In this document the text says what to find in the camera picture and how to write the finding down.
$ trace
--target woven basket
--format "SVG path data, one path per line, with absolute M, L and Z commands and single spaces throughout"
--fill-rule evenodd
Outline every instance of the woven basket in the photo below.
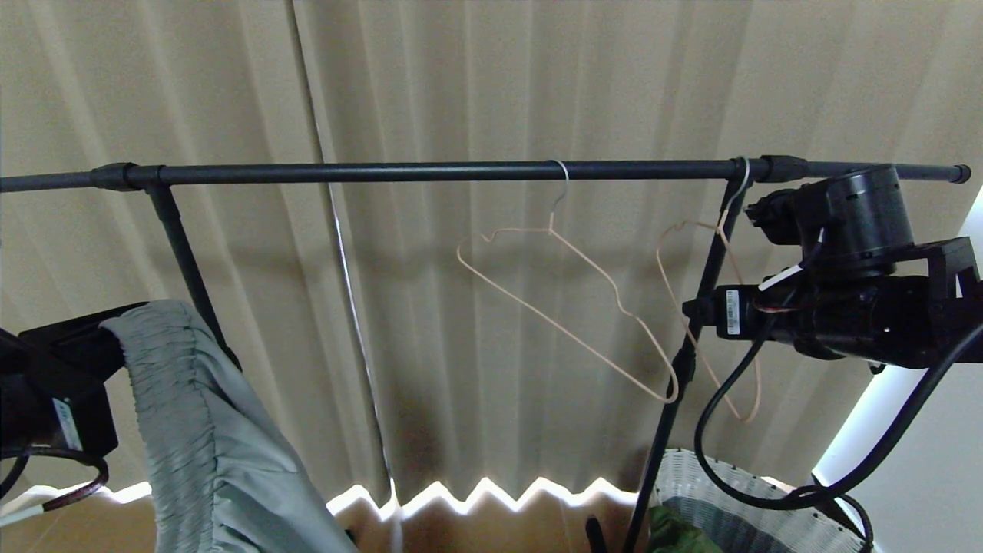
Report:
M 750 495 L 784 492 L 736 466 L 710 459 L 721 479 Z M 665 453 L 654 500 L 679 512 L 725 553 L 856 553 L 863 541 L 816 511 L 770 511 L 745 505 L 718 488 L 688 450 Z

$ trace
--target gray fabric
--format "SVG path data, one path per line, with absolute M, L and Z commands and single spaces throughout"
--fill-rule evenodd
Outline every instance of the gray fabric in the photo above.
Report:
M 771 534 L 712 503 L 676 496 L 663 505 L 703 530 L 726 553 L 792 553 Z
M 356 551 L 191 307 L 154 301 L 103 327 L 130 369 L 157 552 Z

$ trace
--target curtain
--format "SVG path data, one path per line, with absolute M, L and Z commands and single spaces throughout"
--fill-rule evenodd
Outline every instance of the curtain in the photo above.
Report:
M 105 162 L 813 159 L 983 166 L 983 7 L 969 2 L 5 2 L 4 174 Z M 748 197 L 788 185 L 755 185 Z M 223 330 L 329 498 L 384 502 L 482 477 L 578 491 L 638 482 L 662 406 L 471 276 L 457 244 L 542 226 L 540 183 L 179 187 Z M 915 236 L 953 236 L 978 185 L 904 183 Z M 713 219 L 720 182 L 577 182 L 557 228 L 608 270 L 670 354 L 682 330 L 655 264 L 663 231 Z M 32 326 L 148 298 L 187 299 L 138 193 L 4 195 L 0 323 Z M 696 291 L 709 232 L 663 246 Z M 742 218 L 760 279 L 795 263 Z M 656 389 L 666 369 L 609 288 L 544 236 L 463 255 Z M 725 268 L 722 282 L 734 282 Z M 720 374 L 745 345 L 707 333 Z M 722 409 L 708 453 L 804 482 L 870 379 L 862 360 L 763 354 L 761 411 Z M 112 486 L 143 479 L 132 398 L 110 382 L 123 445 Z M 691 444 L 704 369 L 672 443 Z M 746 413 L 751 379 L 732 398 Z M 31 481 L 56 481 L 31 464 Z

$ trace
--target light under curtain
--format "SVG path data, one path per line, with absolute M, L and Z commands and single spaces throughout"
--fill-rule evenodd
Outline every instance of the light under curtain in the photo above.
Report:
M 110 161 L 260 163 L 703 158 L 794 154 L 983 165 L 983 6 L 972 2 L 0 3 L 5 174 Z M 755 185 L 749 201 L 779 185 Z M 906 183 L 920 242 L 951 237 L 978 185 Z M 544 226 L 555 183 L 180 187 L 230 345 L 325 500 L 377 502 L 483 477 L 519 497 L 637 485 L 661 405 L 461 267 L 465 236 Z M 683 332 L 654 256 L 722 183 L 572 183 L 556 228 L 617 281 L 670 352 Z M 142 195 L 5 195 L 0 324 L 23 330 L 150 298 L 187 299 Z M 663 248 L 696 290 L 711 233 Z M 607 283 L 555 241 L 466 248 L 476 267 L 656 390 L 667 371 Z M 742 219 L 760 279 L 798 261 Z M 734 281 L 724 267 L 721 282 Z M 740 344 L 707 333 L 725 373 Z M 769 345 L 761 411 L 718 416 L 711 455 L 805 482 L 870 373 Z M 125 373 L 110 487 L 145 479 Z M 673 444 L 713 385 L 698 367 Z M 753 383 L 733 401 L 747 412 Z M 80 473 L 31 462 L 26 483 Z

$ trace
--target white label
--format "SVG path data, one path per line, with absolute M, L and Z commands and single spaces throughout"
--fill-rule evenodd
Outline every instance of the white label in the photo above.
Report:
M 72 408 L 67 403 L 57 398 L 51 399 L 55 404 L 55 413 L 58 414 L 58 422 L 62 426 L 62 434 L 65 435 L 65 445 L 69 449 L 80 452 L 82 450 L 82 439 L 79 438 L 79 429 L 75 427 L 75 417 L 72 416 Z
M 727 291 L 727 334 L 740 334 L 740 296 L 737 290 Z

